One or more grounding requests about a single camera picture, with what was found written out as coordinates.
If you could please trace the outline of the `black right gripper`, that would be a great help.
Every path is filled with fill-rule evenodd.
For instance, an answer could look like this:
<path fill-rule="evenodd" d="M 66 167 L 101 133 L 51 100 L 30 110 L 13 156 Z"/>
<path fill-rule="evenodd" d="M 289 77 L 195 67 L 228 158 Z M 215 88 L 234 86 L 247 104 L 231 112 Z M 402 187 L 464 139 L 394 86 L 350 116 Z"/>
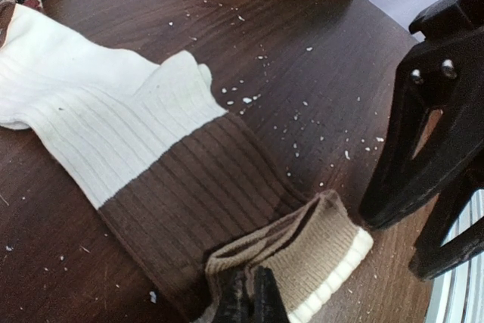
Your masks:
<path fill-rule="evenodd" d="M 441 39 L 483 26 L 483 0 L 438 0 L 422 10 L 408 27 L 410 34 Z"/>

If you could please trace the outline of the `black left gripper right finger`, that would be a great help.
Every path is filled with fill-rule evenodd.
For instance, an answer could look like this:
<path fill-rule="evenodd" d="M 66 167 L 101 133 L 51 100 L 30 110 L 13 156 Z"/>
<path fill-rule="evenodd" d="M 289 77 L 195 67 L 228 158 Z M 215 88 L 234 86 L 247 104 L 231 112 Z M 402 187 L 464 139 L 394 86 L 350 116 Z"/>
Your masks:
<path fill-rule="evenodd" d="M 259 266 L 253 283 L 253 322 L 289 323 L 275 276 L 270 268 Z"/>

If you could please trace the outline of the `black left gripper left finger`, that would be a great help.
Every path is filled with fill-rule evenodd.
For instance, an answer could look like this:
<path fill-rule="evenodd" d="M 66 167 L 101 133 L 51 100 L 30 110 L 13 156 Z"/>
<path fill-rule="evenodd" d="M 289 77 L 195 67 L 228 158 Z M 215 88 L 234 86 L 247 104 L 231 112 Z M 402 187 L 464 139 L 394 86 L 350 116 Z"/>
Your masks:
<path fill-rule="evenodd" d="M 247 277 L 236 271 L 223 291 L 212 323 L 248 323 L 250 298 L 246 289 Z"/>

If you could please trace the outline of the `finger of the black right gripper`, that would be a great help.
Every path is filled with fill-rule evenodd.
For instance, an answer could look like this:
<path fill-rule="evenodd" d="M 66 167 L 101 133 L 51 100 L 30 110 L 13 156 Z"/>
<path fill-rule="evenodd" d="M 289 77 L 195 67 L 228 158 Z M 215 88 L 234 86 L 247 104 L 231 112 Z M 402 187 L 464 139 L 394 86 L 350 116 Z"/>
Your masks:
<path fill-rule="evenodd" d="M 483 30 L 415 45 L 396 69 L 382 154 L 359 207 L 388 228 L 420 209 L 483 149 Z"/>
<path fill-rule="evenodd" d="M 440 192 L 431 214 L 415 241 L 409 270 L 420 280 L 443 275 L 483 252 L 483 219 L 460 236 L 445 242 L 471 197 L 483 188 L 483 157 L 476 156 Z"/>

